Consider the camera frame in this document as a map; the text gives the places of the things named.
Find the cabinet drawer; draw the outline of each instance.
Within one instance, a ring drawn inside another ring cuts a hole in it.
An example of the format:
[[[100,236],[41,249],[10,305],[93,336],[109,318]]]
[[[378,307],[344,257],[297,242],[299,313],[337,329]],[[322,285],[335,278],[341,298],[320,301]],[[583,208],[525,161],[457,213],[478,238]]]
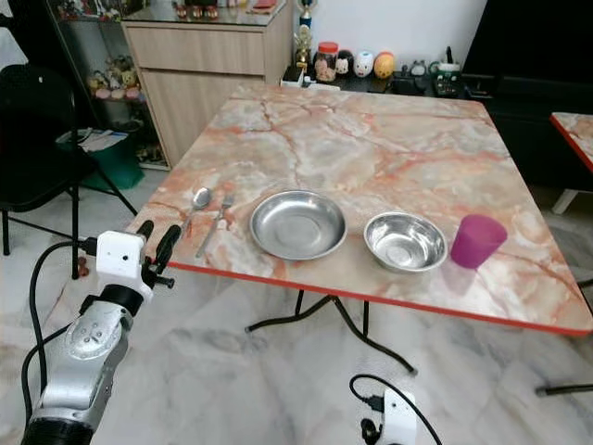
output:
[[[257,32],[128,28],[142,68],[262,75],[263,37]]]

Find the stainless steel bowl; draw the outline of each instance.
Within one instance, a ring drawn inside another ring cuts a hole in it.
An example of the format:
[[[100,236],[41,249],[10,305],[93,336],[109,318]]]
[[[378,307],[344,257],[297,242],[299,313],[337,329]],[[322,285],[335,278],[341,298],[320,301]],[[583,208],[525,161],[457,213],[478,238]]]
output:
[[[364,228],[364,241],[386,269],[425,272],[447,257],[447,240],[420,216],[388,212],[375,216]]]
[[[291,190],[268,197],[251,215],[251,234],[261,248],[285,260],[313,260],[336,250],[346,221],[327,197]]]

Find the plastic cup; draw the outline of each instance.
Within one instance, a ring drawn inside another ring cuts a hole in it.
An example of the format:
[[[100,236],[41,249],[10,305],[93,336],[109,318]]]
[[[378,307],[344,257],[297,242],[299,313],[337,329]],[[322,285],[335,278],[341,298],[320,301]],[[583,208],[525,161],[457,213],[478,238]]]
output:
[[[477,269],[507,239],[500,222],[485,215],[468,215],[461,220],[451,259],[461,267]]]

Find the tiled floor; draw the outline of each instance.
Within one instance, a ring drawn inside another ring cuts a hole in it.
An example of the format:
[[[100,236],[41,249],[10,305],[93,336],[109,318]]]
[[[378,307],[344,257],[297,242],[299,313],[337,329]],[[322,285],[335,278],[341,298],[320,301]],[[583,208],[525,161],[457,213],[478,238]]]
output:
[[[127,195],[140,206],[160,177],[150,174]],[[593,196],[579,197],[557,217],[549,208],[560,192],[534,193],[575,276],[593,276]],[[29,218],[68,230],[68,201],[52,206]],[[66,208],[61,219],[53,216],[60,206]],[[130,218],[117,200],[92,192],[84,193],[81,207],[83,235],[121,229]],[[0,443],[6,445],[19,443],[22,429],[17,382],[32,343],[23,310],[32,264],[55,241],[13,227],[13,255],[0,258]],[[67,264],[67,252],[56,254],[38,287],[40,308],[49,315],[46,333],[69,321],[95,289],[93,273],[70,282]],[[299,324],[244,332],[262,318],[291,313],[294,291],[170,274],[175,289],[160,289],[136,317],[96,445],[363,443],[360,420],[380,417],[350,394],[348,380],[357,372],[412,392],[447,445],[593,445],[593,393],[540,399],[533,391],[546,382],[593,381],[591,338],[372,305],[371,336],[419,368],[411,378],[351,336],[331,307]],[[305,306],[315,298],[308,294]],[[361,303],[345,304],[360,323]],[[379,393],[372,384],[360,388]],[[432,443],[418,428],[417,443]]]

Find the glass jar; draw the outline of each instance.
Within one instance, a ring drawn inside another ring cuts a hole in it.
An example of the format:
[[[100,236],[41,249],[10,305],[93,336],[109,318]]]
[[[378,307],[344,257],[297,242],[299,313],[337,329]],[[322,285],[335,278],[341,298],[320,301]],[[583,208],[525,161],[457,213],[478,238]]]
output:
[[[335,80],[337,43],[320,42],[315,56],[315,77],[317,82],[329,83]]]

